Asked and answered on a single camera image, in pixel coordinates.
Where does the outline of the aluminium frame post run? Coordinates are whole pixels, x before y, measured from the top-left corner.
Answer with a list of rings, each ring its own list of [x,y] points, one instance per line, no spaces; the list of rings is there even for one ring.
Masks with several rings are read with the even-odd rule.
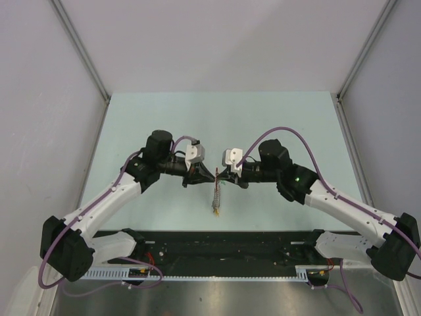
[[[86,49],[86,46],[84,45],[62,1],[49,0],[48,3],[50,4],[53,12],[56,14],[63,30],[68,36],[70,43],[72,44],[73,48],[75,49],[76,54],[80,58],[88,76],[91,78],[94,86],[96,87],[97,91],[101,95],[101,98],[104,100],[106,104],[109,104],[109,101],[111,100],[111,95],[107,91],[98,73],[98,70],[94,65],[94,62],[92,61],[91,56],[89,55],[88,50]]]
[[[400,3],[398,0],[387,0],[385,5],[380,11],[380,14],[376,18],[376,21],[369,31],[356,59],[354,60],[349,72],[347,73],[342,85],[340,86],[338,92],[335,94],[336,98],[341,101],[350,88],[351,84],[357,77],[359,70],[361,69],[363,63],[371,52],[372,48],[378,37],[380,36],[384,26],[386,25],[389,17],[392,15],[396,6]]]

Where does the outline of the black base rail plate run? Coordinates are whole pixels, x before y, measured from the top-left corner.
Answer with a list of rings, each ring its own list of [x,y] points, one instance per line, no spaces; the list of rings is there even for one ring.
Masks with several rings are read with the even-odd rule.
[[[131,258],[164,276],[278,277],[300,266],[328,268],[306,239],[310,232],[139,231]]]

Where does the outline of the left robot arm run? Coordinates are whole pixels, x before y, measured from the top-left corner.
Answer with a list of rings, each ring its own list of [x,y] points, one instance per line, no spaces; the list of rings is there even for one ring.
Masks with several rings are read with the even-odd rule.
[[[96,233],[163,174],[181,177],[183,187],[214,182],[214,175],[203,163],[205,148],[191,136],[188,140],[191,143],[184,156],[178,157],[175,148],[179,141],[165,130],[153,131],[145,146],[126,159],[117,178],[97,197],[62,219],[48,218],[41,235],[39,285],[49,288],[43,281],[46,266],[54,268],[63,279],[74,282],[96,263],[119,257],[131,263],[140,262],[145,255],[140,234],[130,228],[103,237],[97,237]]]

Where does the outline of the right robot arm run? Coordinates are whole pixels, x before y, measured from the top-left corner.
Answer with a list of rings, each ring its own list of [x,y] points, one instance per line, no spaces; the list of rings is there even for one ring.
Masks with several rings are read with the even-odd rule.
[[[392,280],[402,281],[408,275],[420,248],[418,224],[412,215],[397,217],[346,196],[323,182],[316,172],[295,164],[278,140],[261,143],[259,155],[258,161],[241,162],[241,149],[227,149],[222,156],[225,169],[218,178],[241,188],[250,183],[275,183],[286,200],[323,211],[358,233],[314,230],[303,248],[309,263],[348,259],[370,264]]]

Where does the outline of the left aluminium frame post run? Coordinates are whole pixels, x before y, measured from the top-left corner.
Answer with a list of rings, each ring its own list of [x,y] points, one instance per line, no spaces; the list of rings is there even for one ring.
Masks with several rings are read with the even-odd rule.
[[[49,0],[48,3],[50,4],[53,12],[56,14],[63,30],[68,36],[70,43],[72,44],[73,48],[75,49],[76,54],[80,58],[88,76],[91,78],[94,86],[96,87],[97,91],[101,95],[101,98],[104,100],[106,104],[109,104],[109,101],[111,100],[111,95],[107,91],[98,73],[98,70],[94,65],[94,62],[92,61],[91,56],[89,55],[88,50],[86,49],[86,46],[84,45],[62,1]]]

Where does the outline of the right aluminium frame post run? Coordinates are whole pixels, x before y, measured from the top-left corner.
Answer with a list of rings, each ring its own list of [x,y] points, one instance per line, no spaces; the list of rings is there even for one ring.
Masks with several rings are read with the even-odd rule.
[[[387,0],[385,5],[380,11],[380,14],[376,18],[376,21],[369,31],[356,59],[354,60],[349,72],[347,73],[342,85],[340,86],[338,92],[335,94],[336,98],[341,101],[350,88],[351,84],[357,77],[359,70],[361,69],[363,63],[371,52],[372,48],[378,37],[380,36],[384,26],[386,25],[389,17],[392,15],[396,6],[400,3],[398,0]]]

